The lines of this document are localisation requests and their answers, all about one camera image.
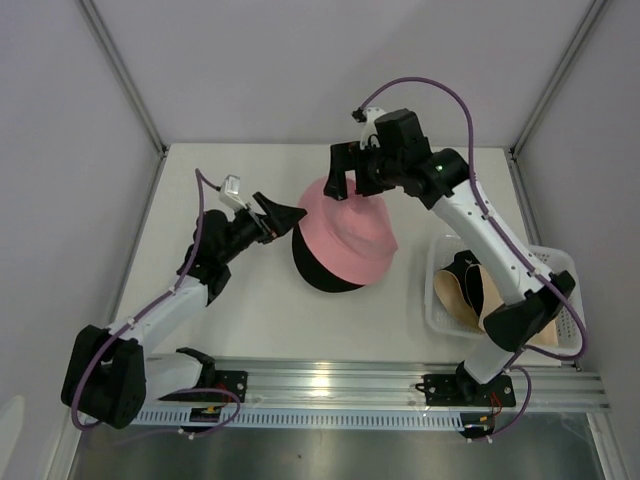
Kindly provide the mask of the black smiley bucket hat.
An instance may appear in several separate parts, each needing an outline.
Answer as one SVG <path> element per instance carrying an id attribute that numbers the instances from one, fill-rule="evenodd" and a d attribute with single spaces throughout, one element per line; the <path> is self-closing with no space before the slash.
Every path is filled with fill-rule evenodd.
<path id="1" fill-rule="evenodd" d="M 292 255 L 302 279 L 316 290 L 325 293 L 345 293 L 362 288 L 362 285 L 348 282 L 327 270 L 309 250 L 299 227 L 293 230 Z"/>

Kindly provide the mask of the pink bucket hat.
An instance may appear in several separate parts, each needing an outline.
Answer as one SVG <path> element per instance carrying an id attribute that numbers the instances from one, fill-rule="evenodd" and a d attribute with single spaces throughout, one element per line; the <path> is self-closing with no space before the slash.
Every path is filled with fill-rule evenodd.
<path id="1" fill-rule="evenodd" d="M 380 281 L 389 271 L 398 244 L 385 201 L 355 192 L 347 180 L 347 198 L 324 194 L 327 177 L 315 180 L 298 206 L 307 215 L 298 224 L 302 246 L 311 258 L 340 280 L 359 286 Z"/>

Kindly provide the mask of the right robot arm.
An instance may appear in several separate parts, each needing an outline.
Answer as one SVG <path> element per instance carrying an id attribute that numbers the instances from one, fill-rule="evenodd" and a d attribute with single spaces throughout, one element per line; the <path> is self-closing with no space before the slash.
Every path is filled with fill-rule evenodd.
<path id="1" fill-rule="evenodd" d="M 414 112 L 367 107 L 352 115 L 363 126 L 361 138 L 332 146 L 325 195 L 346 199 L 349 172 L 364 196 L 402 188 L 458 234 L 503 300 L 484 321 L 484 339 L 456 369 L 457 395 L 477 404 L 535 334 L 562 311 L 575 311 L 576 280 L 568 271 L 550 270 L 519 241 L 483 197 L 471 157 L 433 151 Z"/>

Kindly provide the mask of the beige bucket hat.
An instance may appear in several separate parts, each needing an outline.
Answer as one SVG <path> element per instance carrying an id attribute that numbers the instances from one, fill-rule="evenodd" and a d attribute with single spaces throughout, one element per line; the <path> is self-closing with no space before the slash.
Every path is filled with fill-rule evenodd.
<path id="1" fill-rule="evenodd" d="M 479 265 L 479 274 L 482 282 L 482 306 L 479 308 L 478 325 L 482 331 L 485 331 L 485 319 L 498 307 L 503 304 L 500 293 L 495 286 L 491 276 L 484 266 Z M 556 322 L 552 320 L 543 330 L 535 334 L 531 339 L 531 343 L 536 346 L 557 346 L 558 337 L 556 331 Z"/>

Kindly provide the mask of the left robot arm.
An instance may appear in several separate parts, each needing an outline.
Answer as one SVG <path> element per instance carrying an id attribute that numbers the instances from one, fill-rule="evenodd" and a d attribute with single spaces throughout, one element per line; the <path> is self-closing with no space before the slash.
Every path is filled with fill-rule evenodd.
<path id="1" fill-rule="evenodd" d="M 189 348 L 165 356 L 153 352 L 219 297 L 231 278 L 232 260 L 254 243 L 269 244 L 285 236 L 307 214 L 260 192 L 253 198 L 260 212 L 244 206 L 232 218 L 201 208 L 174 283 L 134 316 L 103 328 L 88 325 L 78 333 L 61 389 L 61 401 L 70 408 L 76 428 L 86 427 L 79 414 L 122 429 L 148 401 L 185 393 L 201 401 L 214 393 L 213 359 Z"/>

